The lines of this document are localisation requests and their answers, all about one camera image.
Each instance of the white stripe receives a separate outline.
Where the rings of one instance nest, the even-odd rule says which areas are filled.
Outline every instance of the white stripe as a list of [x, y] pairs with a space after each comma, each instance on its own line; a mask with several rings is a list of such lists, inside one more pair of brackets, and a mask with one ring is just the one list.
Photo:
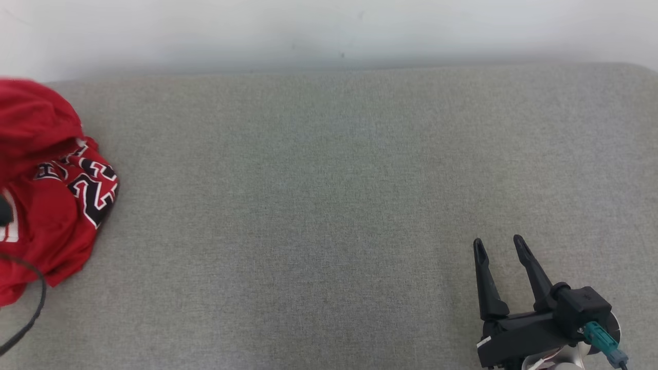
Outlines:
[[7, 203], [11, 205], [12, 214], [14, 216], [14, 221], [6, 226], [9, 229], [7, 231], [7, 237], [3, 241], [7, 243], [15, 243], [18, 241], [18, 210], [16, 209], [16, 203], [14, 202], [11, 193], [7, 189], [4, 189], [2, 194], [5, 196]]

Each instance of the gray fabric surface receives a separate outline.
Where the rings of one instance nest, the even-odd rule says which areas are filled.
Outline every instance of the gray fabric surface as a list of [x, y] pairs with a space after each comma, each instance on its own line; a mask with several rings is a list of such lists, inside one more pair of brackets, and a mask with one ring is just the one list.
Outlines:
[[[658, 362], [658, 75], [630, 65], [54, 84], [122, 181], [2, 369], [479, 369], [472, 241], [512, 311], [553, 282]], [[0, 312], [9, 335], [33, 284]], [[601, 355], [590, 369], [608, 369]]]

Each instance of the teal cable connector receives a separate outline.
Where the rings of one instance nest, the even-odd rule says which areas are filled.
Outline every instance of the teal cable connector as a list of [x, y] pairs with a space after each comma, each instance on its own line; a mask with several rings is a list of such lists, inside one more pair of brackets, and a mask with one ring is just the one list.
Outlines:
[[615, 369], [626, 369], [628, 356], [619, 349], [619, 343], [599, 323], [590, 321], [585, 324], [583, 334], [592, 343], [592, 346], [603, 352]]

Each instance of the black object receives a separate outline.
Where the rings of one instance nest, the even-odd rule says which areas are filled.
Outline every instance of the black object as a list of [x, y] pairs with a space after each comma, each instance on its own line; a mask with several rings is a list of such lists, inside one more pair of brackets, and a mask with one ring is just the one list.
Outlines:
[[14, 261], [19, 265], [22, 265], [32, 270], [39, 277], [39, 280], [41, 281], [41, 298], [39, 299], [39, 305], [37, 306], [36, 311], [32, 315], [30, 321], [22, 329], [20, 329], [18, 333], [14, 334], [14, 336], [12, 336], [6, 343], [0, 346], [0, 356], [2, 356], [5, 353], [7, 353], [7, 351], [9, 351], [13, 346], [15, 346], [16, 343], [18, 343], [21, 339], [23, 339], [23, 336], [25, 336], [25, 334], [28, 331], [30, 331], [30, 329], [34, 326], [34, 322], [39, 318], [39, 315], [41, 315], [41, 309], [43, 308], [43, 304], [45, 303], [45, 277], [43, 277], [43, 274], [41, 273], [41, 271], [39, 271], [39, 269], [34, 267], [31, 263], [24, 261], [23, 259], [5, 253], [0, 253], [0, 258], [8, 259], [9, 261]]
[[7, 226], [13, 221], [11, 205], [5, 197], [0, 196], [0, 226]]
[[612, 306], [593, 288], [572, 290], [564, 282], [552, 285], [520, 235], [514, 235], [514, 245], [528, 273], [535, 303], [533, 312], [510, 315], [496, 289], [482, 241], [473, 242], [480, 318], [484, 321], [478, 344], [482, 367], [520, 370], [528, 356], [586, 341], [578, 330], [590, 321], [598, 322], [619, 341]]

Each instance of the wire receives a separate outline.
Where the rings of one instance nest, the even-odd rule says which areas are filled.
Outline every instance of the wire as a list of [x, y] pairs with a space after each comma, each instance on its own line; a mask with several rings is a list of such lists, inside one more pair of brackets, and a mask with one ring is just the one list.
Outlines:
[[5, 353], [7, 353], [7, 351], [9, 351], [13, 346], [15, 346], [16, 343], [20, 342], [20, 340], [23, 339], [23, 336], [25, 336], [25, 334], [28, 331], [30, 331], [30, 329], [34, 326], [34, 322], [37, 321], [39, 315], [41, 315], [41, 309], [43, 308], [43, 304], [45, 303], [45, 277], [43, 277], [43, 274], [41, 273], [41, 271], [39, 271], [39, 269], [37, 269], [31, 263], [21, 258], [5, 253], [0, 253], [0, 258], [8, 259], [9, 261], [13, 261], [23, 267], [26, 267], [27, 269], [34, 272], [39, 277], [39, 280], [41, 281], [41, 298], [39, 299], [39, 305], [37, 306], [34, 315], [32, 315], [32, 318], [27, 323], [27, 325], [25, 325], [22, 329], [20, 329], [18, 333], [14, 334], [14, 336], [12, 336], [6, 343], [0, 346], [0, 356], [2, 356]]

